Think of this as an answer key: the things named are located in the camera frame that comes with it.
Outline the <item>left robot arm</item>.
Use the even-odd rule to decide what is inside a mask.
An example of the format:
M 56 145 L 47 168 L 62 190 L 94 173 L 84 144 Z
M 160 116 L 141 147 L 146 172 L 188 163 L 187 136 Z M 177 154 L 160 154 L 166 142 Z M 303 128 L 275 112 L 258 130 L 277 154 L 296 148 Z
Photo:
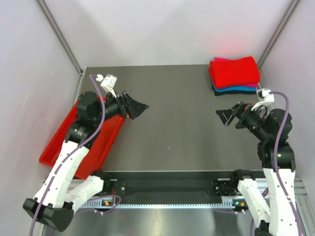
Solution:
M 75 173 L 95 145 L 105 121 L 120 116 L 135 119 L 149 105 L 131 98 L 127 92 L 105 98 L 93 91 L 82 93 L 76 103 L 76 119 L 69 127 L 60 154 L 48 178 L 33 198 L 24 201 L 23 209 L 38 222 L 63 232 L 76 211 L 87 201 L 112 191 L 109 175 L 104 171 L 92 171 L 83 183 L 72 190 L 69 186 Z

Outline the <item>red t-shirt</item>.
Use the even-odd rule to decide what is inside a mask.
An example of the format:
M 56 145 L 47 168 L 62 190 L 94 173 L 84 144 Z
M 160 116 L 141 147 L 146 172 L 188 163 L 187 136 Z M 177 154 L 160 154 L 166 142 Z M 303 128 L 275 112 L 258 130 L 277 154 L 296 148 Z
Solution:
M 260 82 L 260 72 L 252 56 L 211 61 L 208 71 L 217 89 Z

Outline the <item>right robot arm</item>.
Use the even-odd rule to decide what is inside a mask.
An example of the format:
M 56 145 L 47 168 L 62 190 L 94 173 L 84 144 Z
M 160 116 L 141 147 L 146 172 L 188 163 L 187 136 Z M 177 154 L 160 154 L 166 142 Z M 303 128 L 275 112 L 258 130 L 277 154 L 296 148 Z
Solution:
M 267 182 L 265 193 L 269 202 L 259 192 L 251 171 L 235 170 L 231 174 L 230 190 L 242 195 L 252 214 L 251 236 L 301 236 L 302 222 L 295 203 L 295 156 L 287 142 L 292 129 L 289 105 L 285 109 L 273 109 L 267 117 L 259 108 L 238 102 L 228 110 L 217 110 L 224 126 L 234 118 L 239 121 L 236 129 L 248 129 L 259 139 L 257 154 Z

